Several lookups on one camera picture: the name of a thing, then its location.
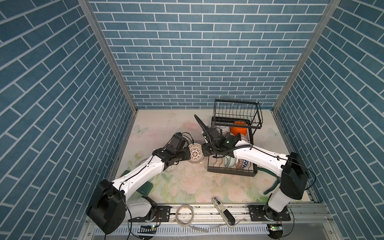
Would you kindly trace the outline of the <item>grey dotted ceramic bowl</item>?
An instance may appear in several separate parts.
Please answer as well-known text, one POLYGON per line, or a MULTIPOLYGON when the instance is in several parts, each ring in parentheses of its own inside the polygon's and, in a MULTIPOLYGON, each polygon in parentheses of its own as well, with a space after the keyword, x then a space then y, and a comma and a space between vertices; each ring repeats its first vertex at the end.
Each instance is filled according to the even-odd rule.
POLYGON ((192 164, 198 164, 204 159, 203 149, 202 145, 198 143, 190 144, 189 146, 190 151, 190 159, 189 162, 192 164))

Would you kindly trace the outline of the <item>green striped ceramic bowl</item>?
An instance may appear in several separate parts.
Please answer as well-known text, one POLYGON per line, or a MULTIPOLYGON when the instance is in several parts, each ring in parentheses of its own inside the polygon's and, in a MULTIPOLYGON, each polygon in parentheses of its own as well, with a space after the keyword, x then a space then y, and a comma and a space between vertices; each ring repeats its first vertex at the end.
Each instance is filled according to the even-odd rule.
POLYGON ((231 156, 225 156, 225 167, 226 168, 233 167, 234 165, 237 164, 237 162, 238 162, 237 158, 231 157, 231 156))

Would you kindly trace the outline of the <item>orange plastic bowl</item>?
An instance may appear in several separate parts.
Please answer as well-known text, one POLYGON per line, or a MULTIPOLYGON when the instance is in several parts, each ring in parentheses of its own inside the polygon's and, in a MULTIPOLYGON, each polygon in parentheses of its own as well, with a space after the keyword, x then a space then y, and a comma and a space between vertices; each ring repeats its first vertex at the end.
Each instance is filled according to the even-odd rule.
POLYGON ((235 121, 234 125, 231 127, 230 131, 234 136, 237 136, 238 134, 247 136, 247 123, 244 121, 235 121))

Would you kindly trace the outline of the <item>black wire dish rack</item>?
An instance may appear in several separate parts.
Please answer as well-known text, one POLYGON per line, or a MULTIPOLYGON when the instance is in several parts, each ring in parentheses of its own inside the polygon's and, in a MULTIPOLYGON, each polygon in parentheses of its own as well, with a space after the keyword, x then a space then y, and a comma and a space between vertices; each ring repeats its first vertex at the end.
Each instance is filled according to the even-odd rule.
MULTIPOLYGON (((251 144, 254 143, 254 134, 256 130, 262 128, 263 114, 261 105, 257 102, 216 99, 214 102, 214 111, 211 120, 211 126, 224 130, 231 128, 235 121, 244 121, 247 123, 246 139, 251 144)), ((208 158, 208 172, 229 174, 245 177, 254 177, 258 170, 257 165, 250 162, 244 170, 238 170, 236 165, 231 168, 225 167, 225 158, 211 156, 208 158)))

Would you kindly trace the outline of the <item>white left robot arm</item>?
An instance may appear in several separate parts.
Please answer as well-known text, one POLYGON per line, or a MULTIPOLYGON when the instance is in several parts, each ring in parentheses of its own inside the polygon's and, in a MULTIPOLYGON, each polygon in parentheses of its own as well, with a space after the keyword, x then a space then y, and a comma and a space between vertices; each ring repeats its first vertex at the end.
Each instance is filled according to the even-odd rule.
POLYGON ((105 233, 111 234, 129 217, 153 218, 157 204, 148 197, 129 201, 129 198, 151 178, 179 161, 191 158, 187 139, 176 133, 162 148, 134 170, 113 181, 99 182, 88 204, 86 214, 105 233))

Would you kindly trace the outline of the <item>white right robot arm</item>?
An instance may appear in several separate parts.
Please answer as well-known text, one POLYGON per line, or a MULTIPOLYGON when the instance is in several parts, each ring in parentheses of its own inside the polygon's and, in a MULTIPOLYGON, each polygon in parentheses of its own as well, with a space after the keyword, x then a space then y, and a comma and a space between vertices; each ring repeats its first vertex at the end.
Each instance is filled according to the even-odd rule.
POLYGON ((292 152, 283 155, 258 148, 239 137, 227 137, 215 128, 202 126, 206 143, 203 144, 205 156, 221 155, 255 164, 277 178, 279 188, 273 190, 263 207, 263 214, 269 221, 276 221, 287 205, 293 200, 301 200, 307 189, 309 169, 300 155, 292 152))

